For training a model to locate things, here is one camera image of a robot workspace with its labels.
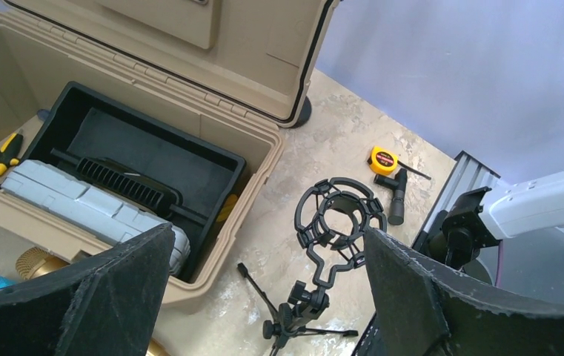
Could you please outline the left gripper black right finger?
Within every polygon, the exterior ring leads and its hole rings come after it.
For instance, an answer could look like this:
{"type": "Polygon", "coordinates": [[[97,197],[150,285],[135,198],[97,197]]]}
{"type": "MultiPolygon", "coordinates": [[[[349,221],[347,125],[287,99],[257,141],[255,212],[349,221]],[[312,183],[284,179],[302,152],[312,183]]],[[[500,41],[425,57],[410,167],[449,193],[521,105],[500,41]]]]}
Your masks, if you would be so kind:
{"type": "Polygon", "coordinates": [[[483,283],[376,228],[364,247],[384,355],[564,355],[564,305],[483,283]]]}

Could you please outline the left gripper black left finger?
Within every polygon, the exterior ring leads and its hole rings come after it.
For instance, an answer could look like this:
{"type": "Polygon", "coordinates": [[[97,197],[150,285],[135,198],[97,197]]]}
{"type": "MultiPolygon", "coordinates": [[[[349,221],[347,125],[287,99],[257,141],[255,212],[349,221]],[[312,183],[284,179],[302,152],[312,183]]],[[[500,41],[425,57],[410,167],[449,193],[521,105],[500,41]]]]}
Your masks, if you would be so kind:
{"type": "Polygon", "coordinates": [[[0,355],[144,355],[175,235],[158,225],[49,274],[0,289],[0,355]]]}

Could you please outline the black tripod shock-mount stand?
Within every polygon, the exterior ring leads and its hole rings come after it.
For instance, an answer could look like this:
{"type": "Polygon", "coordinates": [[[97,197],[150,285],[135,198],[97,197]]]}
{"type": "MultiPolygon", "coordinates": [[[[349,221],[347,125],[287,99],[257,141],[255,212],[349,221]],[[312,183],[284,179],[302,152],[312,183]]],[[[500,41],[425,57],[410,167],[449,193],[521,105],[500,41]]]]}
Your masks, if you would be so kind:
{"type": "Polygon", "coordinates": [[[372,223],[381,231],[387,229],[382,203],[367,185],[347,177],[323,179],[302,195],[293,221],[299,245],[316,267],[314,290],[297,280],[287,301],[274,306],[247,266],[237,264],[237,271],[263,299],[271,315],[262,324],[263,338],[273,342],[271,355],[277,355],[294,338],[334,333],[308,324],[329,307],[328,290],[334,287],[336,275],[364,266],[365,252],[358,242],[372,223]]]}

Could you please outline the black clip mic stand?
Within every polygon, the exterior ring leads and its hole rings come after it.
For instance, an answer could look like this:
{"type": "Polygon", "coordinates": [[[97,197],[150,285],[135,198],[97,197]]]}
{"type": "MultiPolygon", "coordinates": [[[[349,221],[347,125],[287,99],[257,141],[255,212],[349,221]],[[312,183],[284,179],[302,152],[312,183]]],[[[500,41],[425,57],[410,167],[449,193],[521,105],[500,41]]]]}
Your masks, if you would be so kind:
{"type": "Polygon", "coordinates": [[[310,119],[312,114],[312,104],[310,99],[306,96],[302,104],[302,108],[299,112],[296,122],[293,124],[292,128],[300,128],[305,125],[310,119]]]}

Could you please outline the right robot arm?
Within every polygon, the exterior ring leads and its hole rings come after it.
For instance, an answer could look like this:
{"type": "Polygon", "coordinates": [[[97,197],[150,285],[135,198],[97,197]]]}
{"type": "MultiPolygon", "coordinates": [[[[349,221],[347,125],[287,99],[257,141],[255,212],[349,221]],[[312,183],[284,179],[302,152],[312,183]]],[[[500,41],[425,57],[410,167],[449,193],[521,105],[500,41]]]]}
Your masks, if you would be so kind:
{"type": "Polygon", "coordinates": [[[564,225],[564,171],[512,185],[460,194],[430,238],[428,254],[456,270],[482,248],[543,228],[564,225]]]}

